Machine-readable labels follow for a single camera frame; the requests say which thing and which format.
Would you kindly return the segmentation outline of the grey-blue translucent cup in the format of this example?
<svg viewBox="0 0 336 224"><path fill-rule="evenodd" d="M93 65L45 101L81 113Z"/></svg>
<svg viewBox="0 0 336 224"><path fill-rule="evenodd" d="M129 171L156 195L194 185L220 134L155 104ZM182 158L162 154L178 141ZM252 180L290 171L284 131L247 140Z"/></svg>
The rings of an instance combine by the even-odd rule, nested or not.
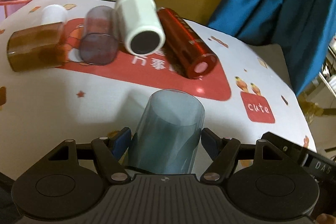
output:
<svg viewBox="0 0 336 224"><path fill-rule="evenodd" d="M154 174L191 173L205 120L194 96L173 89L153 93L127 152L127 165Z"/></svg>

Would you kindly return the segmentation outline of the purple translucent cup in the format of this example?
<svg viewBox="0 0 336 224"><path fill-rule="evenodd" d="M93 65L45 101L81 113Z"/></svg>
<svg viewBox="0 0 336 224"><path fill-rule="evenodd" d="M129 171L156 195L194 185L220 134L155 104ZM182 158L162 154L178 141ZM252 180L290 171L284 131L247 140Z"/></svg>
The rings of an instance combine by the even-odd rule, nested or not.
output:
<svg viewBox="0 0 336 224"><path fill-rule="evenodd" d="M84 30L79 45L80 58L90 65L107 65L114 61L119 42L113 34L114 9L96 6L84 18Z"/></svg>

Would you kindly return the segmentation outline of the white faceted cup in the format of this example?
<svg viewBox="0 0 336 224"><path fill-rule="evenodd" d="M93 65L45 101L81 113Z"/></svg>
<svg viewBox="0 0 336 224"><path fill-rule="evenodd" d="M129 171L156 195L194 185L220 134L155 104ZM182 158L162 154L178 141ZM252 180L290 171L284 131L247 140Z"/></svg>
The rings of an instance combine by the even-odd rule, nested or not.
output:
<svg viewBox="0 0 336 224"><path fill-rule="evenodd" d="M151 55L164 45L165 33L154 0L117 0L114 14L116 34L130 54Z"/></svg>

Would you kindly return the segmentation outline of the brown translucent cup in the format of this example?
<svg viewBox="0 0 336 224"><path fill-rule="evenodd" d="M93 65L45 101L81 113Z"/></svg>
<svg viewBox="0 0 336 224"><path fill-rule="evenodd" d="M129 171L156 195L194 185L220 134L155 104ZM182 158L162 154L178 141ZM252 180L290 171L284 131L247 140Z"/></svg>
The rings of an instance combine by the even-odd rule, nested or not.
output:
<svg viewBox="0 0 336 224"><path fill-rule="evenodd" d="M57 22L14 32L7 43L7 59L14 72L62 66L67 60L64 23Z"/></svg>

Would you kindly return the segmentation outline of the small white cup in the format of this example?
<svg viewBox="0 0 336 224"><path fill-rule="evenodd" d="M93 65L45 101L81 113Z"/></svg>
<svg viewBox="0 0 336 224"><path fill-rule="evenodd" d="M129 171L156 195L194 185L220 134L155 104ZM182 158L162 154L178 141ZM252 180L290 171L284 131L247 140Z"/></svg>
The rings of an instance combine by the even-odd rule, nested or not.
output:
<svg viewBox="0 0 336 224"><path fill-rule="evenodd" d="M48 5L42 10L41 25L66 23L68 11L61 5Z"/></svg>

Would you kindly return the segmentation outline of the white patterned tablecloth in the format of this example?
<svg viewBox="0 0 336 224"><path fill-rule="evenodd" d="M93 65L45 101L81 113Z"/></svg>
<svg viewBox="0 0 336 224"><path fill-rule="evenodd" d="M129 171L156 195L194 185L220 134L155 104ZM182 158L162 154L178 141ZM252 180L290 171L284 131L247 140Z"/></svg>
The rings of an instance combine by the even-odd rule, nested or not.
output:
<svg viewBox="0 0 336 224"><path fill-rule="evenodd" d="M315 150L315 142L289 83L282 50L254 47L195 22L190 26L217 54L206 77L177 74L162 51L147 57L120 52L108 66L77 62L75 46L62 68L15 73L7 42L17 30L38 25L51 4L68 11L74 44L86 13L99 0L34 0L1 22L1 172L16 179L65 139L89 143L123 127L135 130L149 97L160 89L196 96L205 126L221 137L254 143L270 131Z"/></svg>

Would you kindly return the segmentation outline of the red metallic bottle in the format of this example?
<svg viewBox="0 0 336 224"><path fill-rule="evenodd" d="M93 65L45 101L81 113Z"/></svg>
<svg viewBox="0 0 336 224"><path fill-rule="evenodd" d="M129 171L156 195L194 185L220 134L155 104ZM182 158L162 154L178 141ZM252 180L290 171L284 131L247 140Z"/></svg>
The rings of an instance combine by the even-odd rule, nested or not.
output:
<svg viewBox="0 0 336 224"><path fill-rule="evenodd" d="M157 10L166 43L176 55L189 79L208 75L218 63L217 55L174 10Z"/></svg>

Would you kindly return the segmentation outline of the blue curtain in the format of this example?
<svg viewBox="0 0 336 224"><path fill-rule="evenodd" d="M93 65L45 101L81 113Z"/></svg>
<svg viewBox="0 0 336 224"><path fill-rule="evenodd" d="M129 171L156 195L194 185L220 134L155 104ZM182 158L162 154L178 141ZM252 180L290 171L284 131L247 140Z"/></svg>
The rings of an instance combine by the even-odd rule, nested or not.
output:
<svg viewBox="0 0 336 224"><path fill-rule="evenodd" d="M221 0L208 25L253 46L278 44L299 94L335 35L335 0Z"/></svg>

